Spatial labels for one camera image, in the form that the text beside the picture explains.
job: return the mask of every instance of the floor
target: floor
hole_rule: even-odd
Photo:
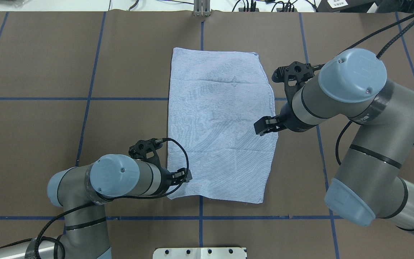
[[[0,246],[36,236],[61,213],[46,195],[56,172],[166,136],[174,47],[254,51],[271,76],[296,60],[323,64],[404,16],[1,12]],[[378,52],[398,31],[361,47]],[[382,59],[390,79],[414,90],[414,28]],[[283,86],[271,86],[279,110]],[[113,257],[149,259],[158,247],[242,246],[250,259],[414,258],[414,236],[382,220],[354,225],[323,203],[346,122],[338,116],[305,133],[281,131],[261,204],[195,196],[105,205]],[[354,135],[352,127],[340,154]],[[414,149],[401,177],[414,183]],[[59,221],[46,235],[62,231]]]

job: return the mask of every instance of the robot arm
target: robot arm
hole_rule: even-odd
[[[292,79],[294,87],[288,84]],[[414,184],[397,177],[414,146],[414,92],[388,80],[383,62],[365,49],[342,52],[316,76],[310,64],[295,62],[277,69],[273,81],[285,83],[289,102],[280,115],[258,120],[256,133],[303,132],[347,116],[361,127],[325,203],[358,225],[385,218],[414,234]]]
[[[171,173],[161,167],[156,150],[167,140],[141,140],[130,147],[130,156],[108,154],[95,163],[72,167],[51,178],[47,195],[54,205],[65,212],[87,206],[64,216],[66,234],[57,239],[64,246],[66,259],[111,258],[105,203],[121,197],[162,197],[170,186],[191,179],[188,168]],[[35,259],[35,242],[33,238],[30,243],[1,248],[0,258]],[[41,242],[38,251],[42,259],[61,258],[60,248],[48,241]]]

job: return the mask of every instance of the white mounting plate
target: white mounting plate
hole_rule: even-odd
[[[156,249],[153,259],[247,259],[247,249],[245,247]]]

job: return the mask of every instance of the white towel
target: white towel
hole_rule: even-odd
[[[168,197],[262,203],[277,134],[255,135],[253,123],[274,115],[274,93],[258,54],[175,48],[168,136],[187,151],[193,179]],[[169,171],[185,164],[169,143]]]

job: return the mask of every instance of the label sticker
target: label sticker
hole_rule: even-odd
[[[327,2],[332,8],[338,8],[348,5],[346,0],[327,0]]]

